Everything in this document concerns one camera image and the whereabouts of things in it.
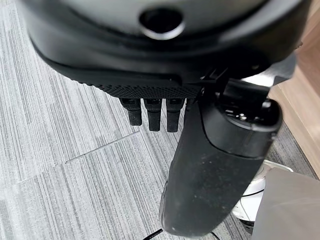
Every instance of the gray carpet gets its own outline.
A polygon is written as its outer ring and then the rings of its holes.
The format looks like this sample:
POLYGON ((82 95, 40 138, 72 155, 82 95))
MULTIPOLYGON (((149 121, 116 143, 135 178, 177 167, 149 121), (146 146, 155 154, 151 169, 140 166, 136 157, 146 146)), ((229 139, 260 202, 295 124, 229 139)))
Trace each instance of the gray carpet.
MULTIPOLYGON (((154 133, 143 119, 131 127, 117 99, 51 70, 14 1, 0 0, 0 239, 141 240, 157 230, 183 123, 167 133, 163 109, 154 133)), ((316 177, 286 126, 268 159, 316 177)), ((250 238, 231 216, 215 232, 250 238)))

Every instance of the wooden cabinet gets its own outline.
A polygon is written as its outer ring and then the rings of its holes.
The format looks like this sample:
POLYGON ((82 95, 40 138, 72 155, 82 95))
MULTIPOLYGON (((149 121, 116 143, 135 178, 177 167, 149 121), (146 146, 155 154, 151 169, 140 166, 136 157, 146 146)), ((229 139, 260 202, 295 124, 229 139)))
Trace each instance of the wooden cabinet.
POLYGON ((320 0, 314 0, 293 79, 272 88, 284 120, 320 177, 320 0))

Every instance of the black plastic housing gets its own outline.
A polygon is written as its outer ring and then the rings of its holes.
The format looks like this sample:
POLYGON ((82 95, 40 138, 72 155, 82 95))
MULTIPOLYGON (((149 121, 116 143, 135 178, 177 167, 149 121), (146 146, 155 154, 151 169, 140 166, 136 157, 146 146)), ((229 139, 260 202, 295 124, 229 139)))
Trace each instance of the black plastic housing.
POLYGON ((270 109, 270 119, 257 123, 227 116, 217 102, 191 107, 161 198, 159 218, 166 232, 198 238, 227 217, 281 127, 281 108, 271 101, 270 109))
POLYGON ((311 3, 269 0, 232 24, 155 41, 100 27, 57 0, 18 2, 34 45, 58 72, 114 97, 155 99, 194 98, 218 66, 240 79, 283 60, 300 41, 311 3))

